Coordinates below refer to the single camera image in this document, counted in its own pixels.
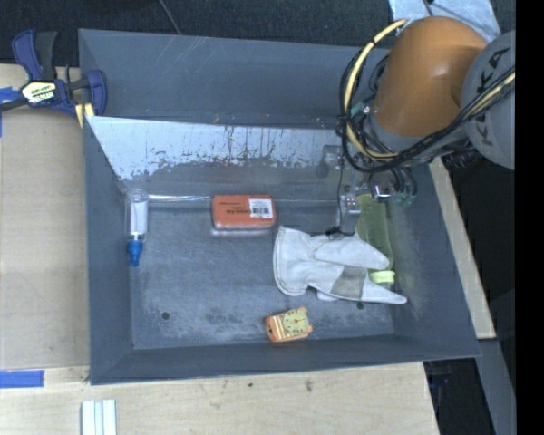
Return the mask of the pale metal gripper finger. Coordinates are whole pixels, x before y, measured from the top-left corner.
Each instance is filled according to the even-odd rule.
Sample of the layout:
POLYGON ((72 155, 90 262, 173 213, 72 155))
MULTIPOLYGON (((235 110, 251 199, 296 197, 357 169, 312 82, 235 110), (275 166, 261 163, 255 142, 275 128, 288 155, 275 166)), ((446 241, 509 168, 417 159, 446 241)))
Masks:
POLYGON ((341 171, 345 167, 342 149, 336 145, 325 145, 319 161, 319 177, 327 178, 331 171, 341 171))
POLYGON ((356 201, 355 195, 345 194, 338 198, 338 209, 336 211, 336 228, 345 236, 355 233, 356 225, 362 209, 356 201))

